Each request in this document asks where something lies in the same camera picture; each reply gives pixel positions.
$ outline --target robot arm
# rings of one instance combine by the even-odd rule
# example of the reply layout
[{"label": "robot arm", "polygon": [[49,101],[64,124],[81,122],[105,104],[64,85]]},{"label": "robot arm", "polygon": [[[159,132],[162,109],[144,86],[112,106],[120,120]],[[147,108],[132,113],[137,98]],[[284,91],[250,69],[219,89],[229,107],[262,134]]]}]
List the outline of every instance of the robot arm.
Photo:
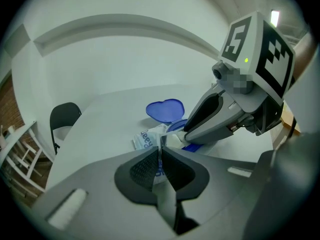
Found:
[{"label": "robot arm", "polygon": [[231,24],[212,71],[217,84],[193,109],[186,141],[206,144],[240,127],[257,136],[278,125],[295,52],[277,29],[254,12]]}]

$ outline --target blue object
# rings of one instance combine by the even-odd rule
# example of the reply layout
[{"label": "blue object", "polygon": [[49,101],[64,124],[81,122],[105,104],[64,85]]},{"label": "blue object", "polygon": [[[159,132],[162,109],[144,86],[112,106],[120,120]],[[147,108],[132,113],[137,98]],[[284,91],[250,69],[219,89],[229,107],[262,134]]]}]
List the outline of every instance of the blue object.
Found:
[{"label": "blue object", "polygon": [[172,123],[180,120],[185,114],[183,103],[175,98],[150,103],[145,108],[147,115],[160,123]]},{"label": "blue object", "polygon": [[203,146],[203,144],[201,145],[198,145],[198,144],[190,144],[188,146],[185,146],[182,148],[182,150],[185,150],[185,151],[189,151],[189,152],[196,152],[198,149],[200,149],[201,147]]},{"label": "blue object", "polygon": [[168,130],[166,130],[166,132],[167,132],[167,133],[168,133],[168,132],[173,132],[173,131],[175,131],[175,130],[178,130],[178,129],[184,127],[185,124],[187,123],[187,121],[188,121],[187,119],[181,119],[181,120],[178,120],[178,121],[172,123],[172,124],[169,126]]}]

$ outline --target ceiling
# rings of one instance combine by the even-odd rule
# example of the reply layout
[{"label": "ceiling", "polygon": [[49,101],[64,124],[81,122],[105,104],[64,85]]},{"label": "ceiling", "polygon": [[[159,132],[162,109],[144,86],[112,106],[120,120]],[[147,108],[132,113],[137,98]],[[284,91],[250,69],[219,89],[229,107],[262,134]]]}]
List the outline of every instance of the ceiling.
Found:
[{"label": "ceiling", "polygon": [[280,11],[277,28],[295,46],[308,28],[299,6],[294,0],[214,0],[231,23],[253,11],[260,11],[266,19],[271,10]]}]

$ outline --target white cup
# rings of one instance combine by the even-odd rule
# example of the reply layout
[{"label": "white cup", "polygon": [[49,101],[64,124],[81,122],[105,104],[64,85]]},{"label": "white cup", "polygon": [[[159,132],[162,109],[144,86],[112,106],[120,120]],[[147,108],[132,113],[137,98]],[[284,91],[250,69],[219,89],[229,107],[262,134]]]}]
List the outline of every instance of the white cup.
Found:
[{"label": "white cup", "polygon": [[8,131],[10,134],[13,134],[16,130],[16,127],[14,125],[11,125],[9,128],[8,128]]}]

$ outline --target black chair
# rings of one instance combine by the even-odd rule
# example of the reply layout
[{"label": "black chair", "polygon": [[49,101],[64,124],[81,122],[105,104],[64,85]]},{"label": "black chair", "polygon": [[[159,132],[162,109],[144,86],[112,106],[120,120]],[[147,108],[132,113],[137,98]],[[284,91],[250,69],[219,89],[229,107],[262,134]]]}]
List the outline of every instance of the black chair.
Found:
[{"label": "black chair", "polygon": [[64,103],[56,106],[50,115],[50,130],[55,154],[60,146],[55,142],[54,130],[65,126],[73,126],[81,116],[80,108],[72,103]]}]

